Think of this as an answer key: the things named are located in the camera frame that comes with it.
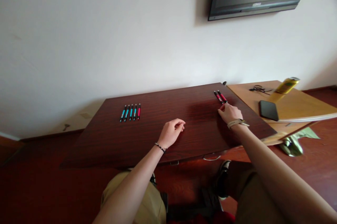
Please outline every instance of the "hand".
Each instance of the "hand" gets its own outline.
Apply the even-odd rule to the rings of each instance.
[[[236,119],[243,119],[241,111],[228,103],[223,104],[220,109],[218,109],[218,113],[227,124]]]
[[[175,143],[176,139],[178,138],[180,132],[182,132],[185,127],[184,122],[181,119],[175,119],[169,122],[166,122],[163,130],[161,131],[158,144],[164,148],[169,148],[172,144]]]

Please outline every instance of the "dark wood tabletop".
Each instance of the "dark wood tabletop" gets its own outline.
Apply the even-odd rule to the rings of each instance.
[[[250,130],[259,138],[276,133],[251,108],[221,83],[106,99],[61,168],[134,167],[158,140],[165,122],[180,118],[185,130],[159,163],[182,161],[239,146],[218,115],[220,90],[237,106]],[[120,122],[125,105],[141,103],[139,121]]]

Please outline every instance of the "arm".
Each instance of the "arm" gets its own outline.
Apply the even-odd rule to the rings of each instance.
[[[167,122],[157,143],[164,149],[170,147],[183,131],[184,124],[180,119]],[[132,223],[153,171],[163,154],[158,146],[153,146],[106,201],[93,224]]]
[[[242,119],[241,111],[229,104],[218,112],[226,123]],[[268,193],[291,222],[337,223],[336,211],[248,127],[238,124],[231,129],[240,139]]]

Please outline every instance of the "watch strap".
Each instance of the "watch strap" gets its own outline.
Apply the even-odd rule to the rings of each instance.
[[[234,126],[234,125],[236,125],[236,124],[241,124],[241,125],[243,125],[243,126],[249,127],[249,124],[247,124],[246,121],[245,121],[245,120],[242,120],[242,119],[236,119],[236,120],[234,120],[234,121],[231,121],[230,123],[227,124],[227,127],[228,127],[229,129],[231,129],[231,127]]]

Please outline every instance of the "table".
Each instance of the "table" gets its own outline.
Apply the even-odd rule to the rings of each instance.
[[[186,122],[176,143],[159,164],[169,164],[218,155],[239,146],[234,134],[218,115],[220,90],[237,106],[251,131],[263,139],[276,131],[221,83],[106,99],[70,150],[61,168],[134,167],[158,140],[165,122]],[[125,105],[141,103],[139,121],[120,123]]]
[[[274,92],[280,84],[280,81],[274,80],[228,86],[257,115],[259,115],[260,100],[276,104],[279,121],[262,118],[278,132],[276,135],[263,139],[266,145],[280,144],[282,139],[303,128],[321,120],[337,117],[337,108],[295,88],[286,95]],[[266,90],[272,89],[272,91],[268,92],[271,95],[249,91],[255,85],[261,85]]]

